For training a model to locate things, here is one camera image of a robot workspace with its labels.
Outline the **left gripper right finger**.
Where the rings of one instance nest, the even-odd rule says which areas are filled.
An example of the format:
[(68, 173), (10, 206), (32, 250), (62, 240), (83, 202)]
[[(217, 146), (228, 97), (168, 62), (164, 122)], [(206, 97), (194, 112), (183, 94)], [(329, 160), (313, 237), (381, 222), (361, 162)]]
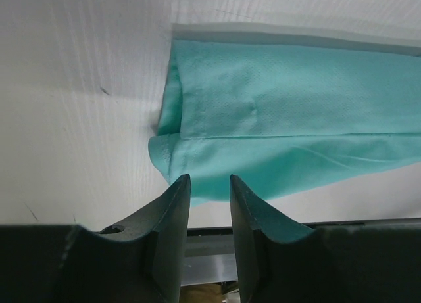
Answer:
[(242, 302), (419, 302), (420, 220), (301, 224), (230, 178)]

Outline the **teal t shirt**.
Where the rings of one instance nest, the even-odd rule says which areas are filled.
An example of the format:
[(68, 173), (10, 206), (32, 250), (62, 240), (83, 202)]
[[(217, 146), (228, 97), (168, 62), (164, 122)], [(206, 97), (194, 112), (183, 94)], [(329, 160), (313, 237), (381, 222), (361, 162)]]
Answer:
[(152, 164), (191, 203), (260, 198), (420, 161), (420, 58), (300, 45), (176, 40)]

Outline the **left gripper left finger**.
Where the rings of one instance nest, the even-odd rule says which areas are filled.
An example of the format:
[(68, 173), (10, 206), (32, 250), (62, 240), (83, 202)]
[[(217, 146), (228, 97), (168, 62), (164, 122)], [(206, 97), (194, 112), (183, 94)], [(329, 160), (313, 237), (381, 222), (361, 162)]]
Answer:
[(81, 225), (2, 225), (2, 302), (177, 302), (191, 182), (94, 232)]

